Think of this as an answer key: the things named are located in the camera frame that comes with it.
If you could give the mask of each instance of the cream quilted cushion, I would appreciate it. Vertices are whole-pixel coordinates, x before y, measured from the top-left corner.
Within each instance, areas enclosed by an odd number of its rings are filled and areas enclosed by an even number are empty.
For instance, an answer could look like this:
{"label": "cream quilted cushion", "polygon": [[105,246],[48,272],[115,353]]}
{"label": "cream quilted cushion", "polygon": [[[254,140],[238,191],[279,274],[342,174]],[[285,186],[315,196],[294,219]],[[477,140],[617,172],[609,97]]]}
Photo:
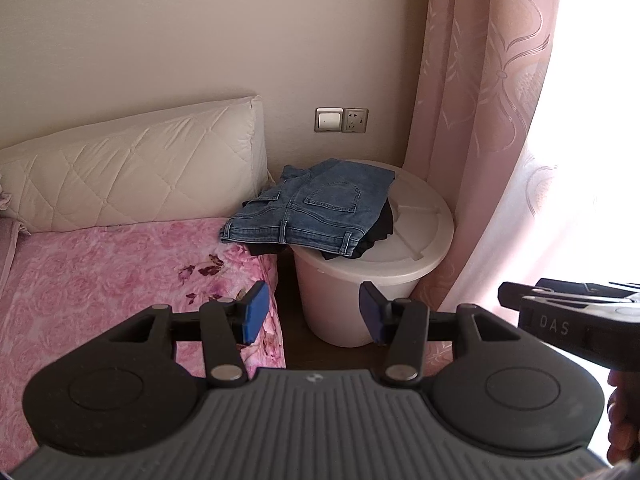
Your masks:
{"label": "cream quilted cushion", "polygon": [[0,150],[2,214],[31,232],[230,216],[268,181],[262,101],[90,124]]}

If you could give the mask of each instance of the wall socket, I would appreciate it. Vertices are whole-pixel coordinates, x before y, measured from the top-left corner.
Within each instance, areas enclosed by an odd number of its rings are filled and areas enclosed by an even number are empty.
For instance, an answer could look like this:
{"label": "wall socket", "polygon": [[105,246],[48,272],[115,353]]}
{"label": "wall socket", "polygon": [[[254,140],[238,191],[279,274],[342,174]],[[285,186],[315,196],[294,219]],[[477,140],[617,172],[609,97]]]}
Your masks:
{"label": "wall socket", "polygon": [[366,108],[345,108],[342,113],[342,130],[350,134],[363,134],[367,131],[369,110]]}

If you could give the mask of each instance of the pink bedspread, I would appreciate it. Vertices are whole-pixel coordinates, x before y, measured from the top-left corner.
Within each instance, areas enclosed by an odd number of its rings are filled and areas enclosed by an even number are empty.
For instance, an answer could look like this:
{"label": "pink bedspread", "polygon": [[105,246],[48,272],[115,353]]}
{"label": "pink bedspread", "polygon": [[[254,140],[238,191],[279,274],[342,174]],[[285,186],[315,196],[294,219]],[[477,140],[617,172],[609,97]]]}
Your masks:
{"label": "pink bedspread", "polygon": [[[275,256],[252,257],[221,244],[225,219],[152,222],[20,236],[0,298],[0,468],[36,444],[22,414],[29,378],[50,362],[149,305],[197,310],[209,298],[236,298],[265,280],[271,306],[255,343],[241,349],[250,375],[284,367],[273,291]],[[199,343],[178,344],[177,361],[204,375]]]}

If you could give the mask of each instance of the belt loop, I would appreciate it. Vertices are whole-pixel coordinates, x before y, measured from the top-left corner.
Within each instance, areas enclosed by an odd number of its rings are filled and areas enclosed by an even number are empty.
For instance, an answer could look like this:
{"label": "belt loop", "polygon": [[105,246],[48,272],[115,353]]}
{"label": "belt loop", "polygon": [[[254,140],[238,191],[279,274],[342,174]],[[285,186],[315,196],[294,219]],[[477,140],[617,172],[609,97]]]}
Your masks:
{"label": "belt loop", "polygon": [[349,248],[349,240],[351,240],[351,231],[347,231],[342,239],[342,247],[340,247],[340,254],[344,256]]}
{"label": "belt loop", "polygon": [[278,241],[281,244],[285,244],[285,237],[284,237],[284,230],[287,227],[287,221],[283,220],[282,222],[280,222],[280,232],[278,233]]}

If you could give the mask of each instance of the bucket lid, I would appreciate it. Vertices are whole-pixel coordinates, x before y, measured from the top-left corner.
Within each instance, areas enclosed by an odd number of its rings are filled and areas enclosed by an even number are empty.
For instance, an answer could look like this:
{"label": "bucket lid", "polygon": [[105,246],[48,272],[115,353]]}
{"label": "bucket lid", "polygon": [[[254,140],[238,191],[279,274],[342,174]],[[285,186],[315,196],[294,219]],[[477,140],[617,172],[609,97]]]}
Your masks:
{"label": "bucket lid", "polygon": [[325,260],[319,251],[292,246],[296,256],[321,272],[349,282],[397,285],[423,277],[445,257],[453,239],[453,218],[444,199],[408,171],[369,160],[355,160],[396,172],[389,188],[394,232],[360,258]]}

